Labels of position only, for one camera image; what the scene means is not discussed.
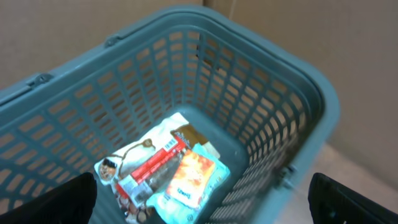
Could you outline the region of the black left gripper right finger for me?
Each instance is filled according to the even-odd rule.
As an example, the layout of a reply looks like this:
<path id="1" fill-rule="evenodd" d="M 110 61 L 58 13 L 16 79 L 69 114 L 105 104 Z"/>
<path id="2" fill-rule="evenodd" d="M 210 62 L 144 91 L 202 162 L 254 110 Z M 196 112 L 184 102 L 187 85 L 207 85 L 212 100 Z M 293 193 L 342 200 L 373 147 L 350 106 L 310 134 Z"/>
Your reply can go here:
<path id="1" fill-rule="evenodd" d="M 397 214 L 322 173 L 315 173 L 308 190 L 314 224 L 397 224 Z"/>

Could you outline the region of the orange tissue pack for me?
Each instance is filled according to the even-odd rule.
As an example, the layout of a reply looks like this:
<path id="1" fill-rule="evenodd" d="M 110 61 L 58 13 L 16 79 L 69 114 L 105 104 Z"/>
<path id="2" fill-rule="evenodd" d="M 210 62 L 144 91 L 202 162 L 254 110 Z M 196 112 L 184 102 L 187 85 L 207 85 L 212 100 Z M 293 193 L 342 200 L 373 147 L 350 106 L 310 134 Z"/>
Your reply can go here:
<path id="1" fill-rule="evenodd" d="M 212 160 L 187 151 L 166 189 L 166 194 L 190 208 L 198 208 L 215 167 Z"/>

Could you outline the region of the teal wet wipes pack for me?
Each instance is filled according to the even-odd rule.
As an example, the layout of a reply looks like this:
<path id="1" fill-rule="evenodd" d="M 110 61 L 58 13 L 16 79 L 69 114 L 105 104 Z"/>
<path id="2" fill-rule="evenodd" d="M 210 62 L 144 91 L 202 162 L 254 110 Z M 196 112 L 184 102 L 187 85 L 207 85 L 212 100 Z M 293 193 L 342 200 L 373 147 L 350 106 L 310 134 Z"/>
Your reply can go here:
<path id="1" fill-rule="evenodd" d="M 230 175 L 228 167 L 217 159 L 217 157 L 207 152 L 201 144 L 194 145 L 193 149 L 188 151 L 193 151 L 212 160 L 216 164 L 216 167 L 208 181 L 198 208 L 190 208 L 166 194 L 166 189 L 172 179 L 147 200 L 146 206 L 153 207 L 161 219 L 166 223 L 195 223 L 200 216 L 201 211 L 209 201 L 212 193 L 219 188 Z"/>

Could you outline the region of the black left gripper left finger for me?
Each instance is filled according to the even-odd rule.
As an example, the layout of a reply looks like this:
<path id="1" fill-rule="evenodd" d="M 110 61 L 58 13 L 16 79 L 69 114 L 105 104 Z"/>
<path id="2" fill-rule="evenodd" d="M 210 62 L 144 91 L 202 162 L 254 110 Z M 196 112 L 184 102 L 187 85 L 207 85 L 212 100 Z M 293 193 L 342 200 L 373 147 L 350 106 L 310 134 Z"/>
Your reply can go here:
<path id="1" fill-rule="evenodd" d="M 1 224 L 87 224 L 97 198 L 94 175 L 85 172 L 3 215 Z"/>

